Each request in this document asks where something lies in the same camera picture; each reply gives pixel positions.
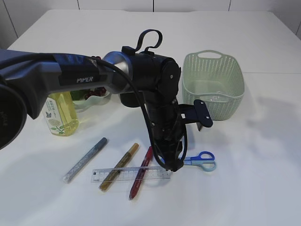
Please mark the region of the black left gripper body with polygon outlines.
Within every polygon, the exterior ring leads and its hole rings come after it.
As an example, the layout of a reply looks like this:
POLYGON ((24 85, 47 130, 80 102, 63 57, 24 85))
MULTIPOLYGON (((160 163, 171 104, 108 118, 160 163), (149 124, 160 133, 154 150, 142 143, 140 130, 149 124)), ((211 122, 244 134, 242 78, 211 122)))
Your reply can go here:
POLYGON ((166 170, 176 172, 183 167, 187 153, 187 130, 178 103, 149 107, 154 136, 154 155, 166 170))

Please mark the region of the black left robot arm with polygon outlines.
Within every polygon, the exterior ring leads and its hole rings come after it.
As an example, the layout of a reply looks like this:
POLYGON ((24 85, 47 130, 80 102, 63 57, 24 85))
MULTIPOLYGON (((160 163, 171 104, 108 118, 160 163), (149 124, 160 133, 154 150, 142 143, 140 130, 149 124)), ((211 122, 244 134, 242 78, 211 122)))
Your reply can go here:
POLYGON ((123 46, 104 58, 67 53, 0 52, 0 146, 21 132, 27 116, 39 116, 52 93, 105 87, 112 94, 133 92, 140 106, 157 163, 177 171, 187 153, 187 130, 176 99, 181 69, 173 58, 123 46))

